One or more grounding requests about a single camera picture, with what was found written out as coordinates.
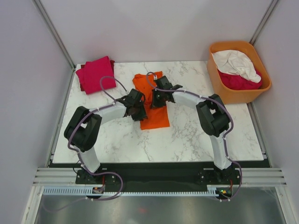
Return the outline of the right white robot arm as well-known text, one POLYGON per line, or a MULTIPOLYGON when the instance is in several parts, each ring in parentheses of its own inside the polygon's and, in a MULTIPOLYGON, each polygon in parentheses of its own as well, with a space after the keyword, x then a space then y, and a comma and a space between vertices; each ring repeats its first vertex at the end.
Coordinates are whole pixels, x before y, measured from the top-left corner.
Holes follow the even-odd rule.
POLYGON ((228 155, 226 136, 232 131, 234 123, 220 96, 205 97, 184 90, 181 85, 172 85, 166 76, 158 78, 153 72, 146 75, 147 81, 150 75, 153 75, 155 83, 149 82, 153 87, 151 107, 161 108, 172 102, 196 110, 202 130, 210 136, 214 165, 217 167, 214 178, 218 183, 226 183, 231 178, 227 168, 233 163, 228 155))

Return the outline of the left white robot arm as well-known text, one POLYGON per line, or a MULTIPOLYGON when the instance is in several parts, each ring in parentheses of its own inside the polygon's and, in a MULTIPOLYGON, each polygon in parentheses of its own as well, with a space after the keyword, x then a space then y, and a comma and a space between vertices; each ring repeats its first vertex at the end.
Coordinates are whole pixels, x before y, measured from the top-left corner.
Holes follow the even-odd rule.
POLYGON ((102 171, 98 169, 100 161, 94 148, 100 126, 127 116, 133 121, 146 119, 145 99, 143 93, 131 89, 128 95, 115 99, 111 104, 94 109, 80 106, 75 110, 64 131, 64 137, 68 140, 67 147, 76 152, 81 166, 87 171, 86 178, 91 183, 99 183, 103 177, 102 171))

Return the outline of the orange t shirt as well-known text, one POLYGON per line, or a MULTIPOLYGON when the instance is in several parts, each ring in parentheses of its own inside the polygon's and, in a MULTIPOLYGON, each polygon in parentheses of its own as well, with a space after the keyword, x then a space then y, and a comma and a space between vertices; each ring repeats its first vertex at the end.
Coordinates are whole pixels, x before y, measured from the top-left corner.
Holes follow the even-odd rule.
POLYGON ((154 88, 147 82, 146 75, 136 74, 132 82, 135 88, 145 95, 144 108, 148 118, 140 121, 141 130, 169 127, 167 106, 151 108, 154 88))

